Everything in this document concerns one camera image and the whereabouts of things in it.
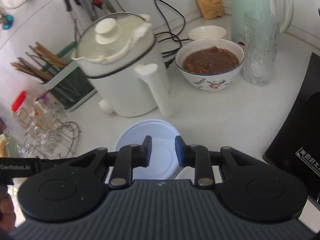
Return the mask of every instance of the textured glass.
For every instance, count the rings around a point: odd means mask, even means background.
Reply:
[[[260,11],[245,13],[244,22],[247,55],[244,78],[252,85],[265,86],[274,75],[280,24],[272,14]]]

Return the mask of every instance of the electric kettle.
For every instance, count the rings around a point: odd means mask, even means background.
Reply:
[[[157,106],[172,115],[169,78],[148,15],[121,12],[95,21],[71,57],[103,97],[102,110],[133,117]]]
[[[280,34],[284,33],[292,22],[293,0],[284,1],[284,20],[280,25]],[[244,14],[248,11],[258,10],[266,15],[276,16],[276,0],[231,0],[231,39],[244,44],[245,28]]]

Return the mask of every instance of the red object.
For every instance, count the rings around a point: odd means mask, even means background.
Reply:
[[[12,112],[17,112],[17,110],[20,108],[24,100],[26,99],[27,92],[25,90],[22,90],[19,95],[16,97],[16,99],[13,101],[11,105]]]

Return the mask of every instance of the finger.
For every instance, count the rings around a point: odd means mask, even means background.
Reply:
[[[0,227],[6,232],[9,233],[14,229],[14,224],[16,222],[16,214],[13,212],[11,214],[2,215],[0,220]]]
[[[11,214],[14,212],[14,206],[9,194],[0,202],[0,211],[2,214]]]

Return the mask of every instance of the white electric cooking pot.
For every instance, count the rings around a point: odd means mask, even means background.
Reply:
[[[148,15],[113,13],[81,36],[76,60],[97,92],[105,113],[132,117],[157,106],[171,116],[169,78]]]

